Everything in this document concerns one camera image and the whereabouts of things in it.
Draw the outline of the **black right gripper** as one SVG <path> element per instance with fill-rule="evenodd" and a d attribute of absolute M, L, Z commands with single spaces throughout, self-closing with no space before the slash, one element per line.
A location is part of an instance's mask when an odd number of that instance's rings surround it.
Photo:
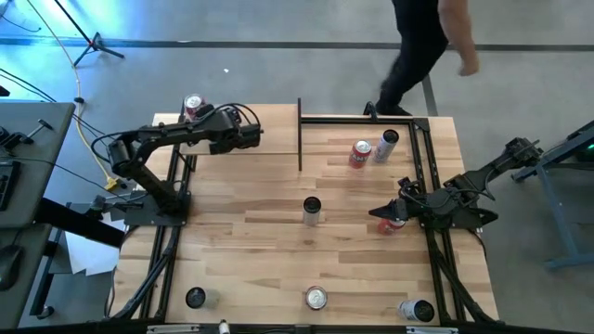
<path fill-rule="evenodd" d="M 379 208 L 370 210 L 369 214 L 386 220 L 408 221 L 409 219 L 422 216 L 426 213 L 426 208 L 417 202 L 400 198 L 396 201 L 390 201 L 388 204 Z"/>

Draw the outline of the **red Coca-Cola can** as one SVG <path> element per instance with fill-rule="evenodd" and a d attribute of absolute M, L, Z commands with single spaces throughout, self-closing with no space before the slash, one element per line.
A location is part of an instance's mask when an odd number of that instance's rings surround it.
<path fill-rule="evenodd" d="M 191 122 L 196 121 L 206 110 L 207 103 L 199 94 L 191 94 L 184 99 L 185 116 Z"/>

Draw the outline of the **orange Fanta can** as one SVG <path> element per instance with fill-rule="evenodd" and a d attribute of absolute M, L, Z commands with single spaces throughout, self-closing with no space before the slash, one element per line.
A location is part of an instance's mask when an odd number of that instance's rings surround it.
<path fill-rule="evenodd" d="M 349 156 L 349 166 L 355 169 L 362 168 L 372 151 L 372 145 L 367 140 L 357 140 L 352 146 Z"/>

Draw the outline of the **tall white blue can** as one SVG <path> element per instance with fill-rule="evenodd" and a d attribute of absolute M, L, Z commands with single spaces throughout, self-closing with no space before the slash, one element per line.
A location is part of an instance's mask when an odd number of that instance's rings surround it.
<path fill-rule="evenodd" d="M 376 146 L 373 160 L 376 163 L 385 163 L 392 154 L 398 140 L 399 134 L 394 129 L 385 130 Z"/>

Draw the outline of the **tall beige slim can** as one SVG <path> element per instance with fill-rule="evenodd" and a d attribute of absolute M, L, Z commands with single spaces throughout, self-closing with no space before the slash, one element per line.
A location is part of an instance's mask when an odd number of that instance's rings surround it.
<path fill-rule="evenodd" d="M 303 201 L 303 223 L 315 226 L 319 222 L 321 200 L 317 197 L 308 197 Z"/>
<path fill-rule="evenodd" d="M 216 309 L 220 301 L 220 293 L 216 289 L 191 288 L 185 297 L 186 305 L 191 309 Z"/>

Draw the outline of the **red can with white label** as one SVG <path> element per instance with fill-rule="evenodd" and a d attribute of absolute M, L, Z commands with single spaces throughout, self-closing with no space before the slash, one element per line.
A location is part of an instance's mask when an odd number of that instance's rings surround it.
<path fill-rule="evenodd" d="M 312 286 L 305 293 L 305 304 L 312 310 L 321 310 L 328 303 L 327 292 L 320 286 Z"/>

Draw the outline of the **person's forearm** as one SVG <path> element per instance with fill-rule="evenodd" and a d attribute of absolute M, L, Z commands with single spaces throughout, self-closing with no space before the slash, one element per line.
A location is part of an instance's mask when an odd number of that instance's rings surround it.
<path fill-rule="evenodd" d="M 471 34 L 468 0 L 438 0 L 438 14 L 446 38 L 461 59 L 474 62 L 478 57 Z"/>

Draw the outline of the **wooden shelf with black legs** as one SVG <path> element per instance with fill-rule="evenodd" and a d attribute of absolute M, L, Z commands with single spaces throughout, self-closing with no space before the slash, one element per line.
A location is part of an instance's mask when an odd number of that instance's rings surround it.
<path fill-rule="evenodd" d="M 233 149 L 230 155 L 291 158 L 299 166 L 298 104 L 248 104 L 258 116 L 262 130 L 257 148 Z"/>

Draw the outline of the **short red soda can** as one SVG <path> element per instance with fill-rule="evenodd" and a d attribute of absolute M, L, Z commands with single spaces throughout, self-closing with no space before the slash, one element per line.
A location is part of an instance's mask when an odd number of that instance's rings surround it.
<path fill-rule="evenodd" d="M 380 234 L 390 236 L 402 229 L 406 225 L 406 221 L 401 220 L 389 220 L 387 218 L 381 218 L 377 230 Z"/>

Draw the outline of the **tall white black can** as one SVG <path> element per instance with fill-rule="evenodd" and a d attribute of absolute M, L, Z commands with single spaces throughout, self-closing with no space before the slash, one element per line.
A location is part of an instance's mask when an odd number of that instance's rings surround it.
<path fill-rule="evenodd" d="M 400 302 L 398 313 L 406 320 L 428 323 L 435 316 L 435 310 L 430 302 L 425 300 L 406 300 Z"/>

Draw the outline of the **person's hand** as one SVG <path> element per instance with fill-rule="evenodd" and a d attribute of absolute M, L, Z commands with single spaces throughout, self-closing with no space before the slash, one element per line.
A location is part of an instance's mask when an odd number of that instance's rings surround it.
<path fill-rule="evenodd" d="M 462 77 L 472 76 L 480 70 L 480 61 L 477 55 L 470 55 L 461 59 L 458 75 Z"/>

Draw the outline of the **person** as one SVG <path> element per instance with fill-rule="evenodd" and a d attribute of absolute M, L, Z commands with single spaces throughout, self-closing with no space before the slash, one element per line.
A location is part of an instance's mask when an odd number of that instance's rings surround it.
<path fill-rule="evenodd" d="M 452 46 L 442 29 L 438 0 L 391 0 L 401 47 L 375 103 L 377 113 L 407 116 L 400 103 L 406 92 L 425 79 Z"/>

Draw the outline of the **blue-grey metal table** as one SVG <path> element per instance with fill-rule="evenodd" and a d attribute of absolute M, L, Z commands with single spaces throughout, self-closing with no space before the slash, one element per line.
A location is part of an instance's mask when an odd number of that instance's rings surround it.
<path fill-rule="evenodd" d="M 565 139 L 542 154 L 535 166 L 524 167 L 511 179 L 521 183 L 536 176 L 543 187 L 566 255 L 545 261 L 550 270 L 594 264 L 594 252 L 581 252 L 563 212 L 561 199 L 556 195 L 549 178 L 551 170 L 594 172 L 594 120 L 570 133 Z"/>

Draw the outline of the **black tripod stand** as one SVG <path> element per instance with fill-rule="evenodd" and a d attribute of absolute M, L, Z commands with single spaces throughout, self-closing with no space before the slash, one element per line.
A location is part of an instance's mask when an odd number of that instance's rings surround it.
<path fill-rule="evenodd" d="M 53 0 L 55 4 L 59 7 L 62 13 L 68 18 L 71 24 L 74 26 L 76 31 L 84 38 L 86 41 L 86 48 L 84 52 L 73 62 L 74 68 L 77 68 L 78 64 L 81 60 L 88 55 L 89 53 L 101 51 L 107 53 L 109 55 L 115 56 L 116 58 L 124 59 L 125 55 L 119 52 L 116 52 L 112 49 L 107 48 L 104 43 L 102 36 L 99 32 L 96 32 L 92 38 L 90 38 L 80 27 L 80 25 L 74 20 L 71 14 L 66 10 L 66 8 L 59 2 L 59 0 Z"/>

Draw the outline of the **white paper sheet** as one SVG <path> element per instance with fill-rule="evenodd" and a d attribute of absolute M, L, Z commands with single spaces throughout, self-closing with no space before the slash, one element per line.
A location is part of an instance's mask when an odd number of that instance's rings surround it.
<path fill-rule="evenodd" d="M 111 272 L 119 262 L 120 249 L 66 232 L 71 272 L 93 276 Z"/>

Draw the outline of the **black support beam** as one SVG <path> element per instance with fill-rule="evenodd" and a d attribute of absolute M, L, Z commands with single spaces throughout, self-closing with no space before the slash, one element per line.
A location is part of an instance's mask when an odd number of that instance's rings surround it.
<path fill-rule="evenodd" d="M 48 224 L 80 237 L 114 248 L 123 244 L 125 233 L 96 218 L 76 212 L 50 199 L 42 198 L 34 215 L 37 224 Z"/>

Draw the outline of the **grey desk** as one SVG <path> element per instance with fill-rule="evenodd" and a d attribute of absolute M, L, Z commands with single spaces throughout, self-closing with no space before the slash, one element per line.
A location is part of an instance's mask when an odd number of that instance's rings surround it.
<path fill-rule="evenodd" d="M 34 216 L 73 112 L 72 103 L 0 103 L 0 126 L 10 133 L 32 137 L 31 144 L 18 144 L 12 149 L 21 167 L 8 205 L 0 211 L 0 249 L 11 244 L 23 248 L 15 284 L 0 290 L 0 329 L 19 325 L 44 256 L 51 226 L 36 223 Z"/>

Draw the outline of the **black desk clamp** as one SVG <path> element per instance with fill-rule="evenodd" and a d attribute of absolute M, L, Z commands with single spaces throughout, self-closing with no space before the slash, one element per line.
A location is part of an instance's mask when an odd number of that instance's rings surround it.
<path fill-rule="evenodd" d="M 30 145 L 33 143 L 33 137 L 42 129 L 53 130 L 53 127 L 46 121 L 39 119 L 39 125 L 30 133 L 24 134 L 22 132 L 10 133 L 6 128 L 0 126 L 0 148 L 9 151 L 19 144 Z"/>

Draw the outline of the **black keyboard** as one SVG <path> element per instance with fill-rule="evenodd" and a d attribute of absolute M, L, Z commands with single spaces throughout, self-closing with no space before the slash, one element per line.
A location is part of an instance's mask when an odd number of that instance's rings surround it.
<path fill-rule="evenodd" d="M 6 210 L 16 183 L 19 179 L 21 163 L 0 161 L 0 212 Z"/>

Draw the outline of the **black computer mouse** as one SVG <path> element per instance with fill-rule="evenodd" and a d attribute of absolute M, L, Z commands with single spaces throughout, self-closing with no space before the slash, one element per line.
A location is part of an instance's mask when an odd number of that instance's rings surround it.
<path fill-rule="evenodd" d="M 0 249 L 0 291 L 10 289 L 17 281 L 24 249 L 19 245 L 7 245 Z"/>

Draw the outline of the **black aluminium table frame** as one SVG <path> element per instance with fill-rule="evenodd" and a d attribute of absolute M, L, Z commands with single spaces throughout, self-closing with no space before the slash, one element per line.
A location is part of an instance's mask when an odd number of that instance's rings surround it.
<path fill-rule="evenodd" d="M 399 325 L 398 303 L 424 299 L 452 318 L 468 318 L 436 267 L 427 233 L 409 221 L 393 235 L 378 232 L 368 214 L 397 193 L 403 177 L 428 188 L 464 169 L 454 123 L 445 117 L 304 115 L 298 106 L 299 166 L 291 158 L 208 153 L 206 143 L 181 146 L 195 164 L 192 200 L 177 251 L 136 312 L 168 322 L 248 324 Z M 385 130 L 399 140 L 385 163 L 373 156 Z M 366 164 L 349 166 L 354 142 L 372 145 Z M 180 183 L 185 163 L 170 148 L 156 150 L 148 167 Z M 303 201 L 321 200 L 319 222 L 303 223 Z M 322 287 L 321 310 L 305 293 Z M 193 287 L 216 289 L 216 309 L 191 309 Z"/>

